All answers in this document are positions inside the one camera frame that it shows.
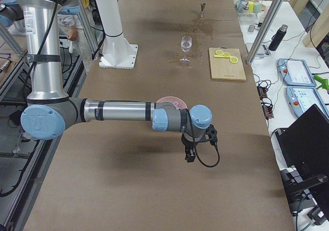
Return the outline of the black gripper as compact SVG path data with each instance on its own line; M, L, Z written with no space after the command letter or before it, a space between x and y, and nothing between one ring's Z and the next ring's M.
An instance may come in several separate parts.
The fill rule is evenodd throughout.
M194 147L196 147L198 143L204 143L206 141L205 135L201 137L196 137L194 139L195 141L193 142L193 138L190 135L185 133L181 135L181 141L185 146L185 160L187 161L187 163L194 162L196 158Z

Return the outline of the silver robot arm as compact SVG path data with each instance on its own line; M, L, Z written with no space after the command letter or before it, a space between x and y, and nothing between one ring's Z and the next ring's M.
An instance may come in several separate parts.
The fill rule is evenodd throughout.
M156 131L179 131L185 159L198 159L197 144L217 145L212 112L204 105L177 109L170 102L92 101L71 98L63 89L57 15L76 13L78 0L16 0L23 9L32 91L21 115L23 129L39 140L51 140L69 127L91 120L151 121Z

